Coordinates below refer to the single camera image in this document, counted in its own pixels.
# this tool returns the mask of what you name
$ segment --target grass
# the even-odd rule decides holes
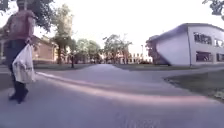
[[[115,67],[130,71],[190,70],[196,67],[156,66],[152,64],[114,64]]]
[[[75,64],[74,68],[71,68],[71,64],[37,64],[34,66],[36,70],[55,70],[55,71],[64,71],[64,70],[77,70],[92,66],[93,64]]]
[[[9,74],[0,74],[0,91],[12,87],[12,79]]]
[[[176,87],[188,89],[224,102],[224,70],[166,78]]]

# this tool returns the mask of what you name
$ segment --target shirtless man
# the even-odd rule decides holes
[[[12,63],[20,51],[31,43],[34,32],[35,15],[27,10],[26,0],[17,0],[18,12],[11,15],[6,25],[0,30],[0,33],[6,35],[6,62],[12,74],[15,93],[9,97],[9,100],[16,100],[19,104],[24,101],[28,90],[24,83],[15,80],[12,70]]]

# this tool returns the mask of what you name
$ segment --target man's hand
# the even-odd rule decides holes
[[[26,38],[26,44],[32,45],[32,40],[30,39],[30,37]]]

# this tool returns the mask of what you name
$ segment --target lamp post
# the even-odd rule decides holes
[[[143,55],[143,45],[142,46],[142,61],[144,61],[144,55]]]

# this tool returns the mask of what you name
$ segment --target white cloth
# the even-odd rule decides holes
[[[16,81],[25,84],[35,82],[32,47],[29,44],[19,53],[12,65]]]

